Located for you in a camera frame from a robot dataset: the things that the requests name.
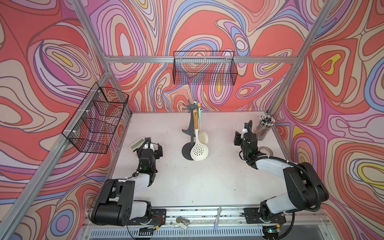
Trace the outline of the grey utensil rack stand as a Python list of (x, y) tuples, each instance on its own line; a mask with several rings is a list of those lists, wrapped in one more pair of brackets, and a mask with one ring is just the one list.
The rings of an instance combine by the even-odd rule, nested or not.
[[(188, 101), (188, 105), (184, 104), (184, 106), (187, 108), (187, 111), (190, 114), (190, 122), (194, 122), (193, 110), (198, 110), (197, 102), (194, 101), (193, 103), (191, 103), (190, 101)], [(182, 155), (185, 159), (193, 161), (191, 157), (191, 149), (195, 145), (195, 137), (189, 136), (189, 138), (189, 141), (182, 147)]]

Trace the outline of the roll of tape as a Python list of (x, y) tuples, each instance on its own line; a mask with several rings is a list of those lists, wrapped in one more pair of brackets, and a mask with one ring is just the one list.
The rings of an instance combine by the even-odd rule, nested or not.
[(268, 147), (259, 147), (259, 151), (267, 156), (274, 156), (274, 152)]

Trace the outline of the cream skimmer green handle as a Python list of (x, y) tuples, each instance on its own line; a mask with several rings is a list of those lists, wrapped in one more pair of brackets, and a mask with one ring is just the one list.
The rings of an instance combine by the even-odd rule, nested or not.
[(208, 145), (208, 142), (209, 142), (209, 136), (206, 132), (203, 132), (201, 130), (201, 126), (202, 126), (202, 108), (199, 110), (198, 109), (198, 118), (199, 118), (199, 141), (204, 144), (204, 145)]

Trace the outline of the pencil cup with pencils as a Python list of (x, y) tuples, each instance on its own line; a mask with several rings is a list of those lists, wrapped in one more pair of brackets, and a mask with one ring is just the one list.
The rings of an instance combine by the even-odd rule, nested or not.
[(265, 114), (260, 117), (259, 125), (255, 130), (258, 141), (264, 140), (270, 128), (275, 124), (276, 120), (270, 115)]

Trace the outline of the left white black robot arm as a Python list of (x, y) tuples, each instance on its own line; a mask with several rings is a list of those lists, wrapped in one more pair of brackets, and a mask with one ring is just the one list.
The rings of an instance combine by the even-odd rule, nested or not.
[(135, 200), (135, 194), (150, 187), (158, 173), (156, 160), (163, 156), (163, 148), (151, 138), (135, 149), (139, 164), (132, 176), (107, 179), (90, 213), (90, 220), (99, 226), (148, 225), (153, 221), (152, 204)]

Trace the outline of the small clip on rail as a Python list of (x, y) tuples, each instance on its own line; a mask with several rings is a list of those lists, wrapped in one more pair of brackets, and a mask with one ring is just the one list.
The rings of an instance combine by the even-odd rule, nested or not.
[(190, 223), (191, 222), (188, 219), (186, 219), (186, 218), (183, 218), (183, 217), (177, 217), (176, 218), (177, 226), (179, 226), (180, 228), (182, 228), (185, 231), (188, 230)]

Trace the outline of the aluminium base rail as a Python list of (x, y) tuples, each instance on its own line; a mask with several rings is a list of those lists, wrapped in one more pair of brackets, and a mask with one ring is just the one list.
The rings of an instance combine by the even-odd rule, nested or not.
[[(247, 224), (242, 216), (244, 208), (256, 206), (222, 206), (219, 227), (214, 223), (219, 206), (160, 207), (166, 209), (166, 223), (158, 226), (98, 226), (89, 223), (81, 229), (79, 240), (202, 240), (202, 239), (257, 239), (266, 234), (284, 235), (286, 240), (337, 240), (334, 226), (325, 211), (303, 211), (284, 214), (285, 224)], [(187, 231), (176, 224), (183, 217), (191, 223)]]

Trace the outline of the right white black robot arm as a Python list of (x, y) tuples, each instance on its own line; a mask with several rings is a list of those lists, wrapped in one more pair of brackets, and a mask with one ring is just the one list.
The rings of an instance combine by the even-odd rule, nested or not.
[(261, 202), (255, 216), (268, 223), (284, 212), (317, 212), (322, 203), (329, 199), (329, 192), (313, 166), (310, 163), (296, 164), (261, 153), (252, 127), (253, 121), (249, 121), (244, 123), (241, 133), (235, 132), (234, 145), (241, 147), (240, 158), (253, 169), (266, 171), (283, 179), (287, 188), (285, 194)]

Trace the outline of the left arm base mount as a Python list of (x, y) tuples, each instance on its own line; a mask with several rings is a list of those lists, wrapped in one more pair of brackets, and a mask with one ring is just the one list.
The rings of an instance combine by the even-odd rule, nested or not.
[(135, 218), (128, 221), (128, 226), (158, 226), (161, 227), (166, 223), (166, 209), (152, 209), (149, 215), (141, 218)]

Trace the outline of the pen on rail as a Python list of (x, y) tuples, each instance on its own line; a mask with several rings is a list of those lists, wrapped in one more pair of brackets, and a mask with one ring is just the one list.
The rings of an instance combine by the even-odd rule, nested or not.
[(217, 215), (216, 215), (216, 219), (215, 219), (215, 223), (214, 223), (214, 230), (216, 231), (219, 227), (219, 221), (220, 221), (220, 217), (221, 217), (221, 213), (222, 213), (222, 207), (219, 207), (218, 208), (218, 211), (217, 211)]

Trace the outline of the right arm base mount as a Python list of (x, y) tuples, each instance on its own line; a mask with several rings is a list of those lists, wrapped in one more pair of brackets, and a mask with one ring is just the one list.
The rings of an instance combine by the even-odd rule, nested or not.
[(247, 224), (285, 224), (287, 222), (283, 213), (273, 214), (266, 207), (244, 208), (242, 216)]

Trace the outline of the pink white calculator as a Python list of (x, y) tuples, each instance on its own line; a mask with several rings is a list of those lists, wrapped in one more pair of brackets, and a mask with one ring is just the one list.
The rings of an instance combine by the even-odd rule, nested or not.
[(130, 145), (130, 150), (135, 152), (145, 142), (145, 138), (140, 138)]

